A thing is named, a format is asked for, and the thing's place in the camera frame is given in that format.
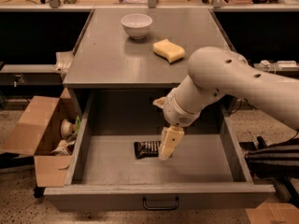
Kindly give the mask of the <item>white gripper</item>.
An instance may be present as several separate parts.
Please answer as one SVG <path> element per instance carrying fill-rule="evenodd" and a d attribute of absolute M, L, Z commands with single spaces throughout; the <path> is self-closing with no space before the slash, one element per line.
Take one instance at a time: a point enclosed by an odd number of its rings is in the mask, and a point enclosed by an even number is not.
<path fill-rule="evenodd" d="M 181 127 L 189 127 L 200 116 L 199 112 L 192 114 L 179 106 L 175 98 L 176 90 L 177 88 L 174 88 L 165 97 L 155 99 L 152 102 L 163 110 L 164 119 L 171 125 L 162 130 L 159 146 L 159 159 L 161 161 L 166 161 L 173 154 L 184 136 L 184 130 Z"/>

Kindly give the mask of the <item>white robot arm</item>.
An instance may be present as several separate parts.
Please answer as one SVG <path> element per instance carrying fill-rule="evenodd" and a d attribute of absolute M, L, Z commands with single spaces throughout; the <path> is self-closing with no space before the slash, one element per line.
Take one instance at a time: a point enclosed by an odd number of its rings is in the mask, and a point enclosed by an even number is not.
<path fill-rule="evenodd" d="M 260 71 L 235 52 L 198 49 L 188 60 L 188 75 L 165 97 L 154 101 L 170 124 L 163 128 L 159 159 L 167 160 L 208 105 L 224 95 L 243 98 L 294 130 L 299 129 L 299 80 Z"/>

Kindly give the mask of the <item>dark striped robot base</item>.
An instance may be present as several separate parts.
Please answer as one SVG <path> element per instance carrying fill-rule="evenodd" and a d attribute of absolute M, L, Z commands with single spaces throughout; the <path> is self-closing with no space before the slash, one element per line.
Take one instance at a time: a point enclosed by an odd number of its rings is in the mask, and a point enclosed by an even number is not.
<path fill-rule="evenodd" d="M 292 185 L 292 178 L 299 178 L 299 138 L 268 146 L 261 136 L 258 146 L 241 142 L 249 171 L 259 178 L 274 178 L 291 194 L 290 203 L 299 207 L 299 193 Z"/>

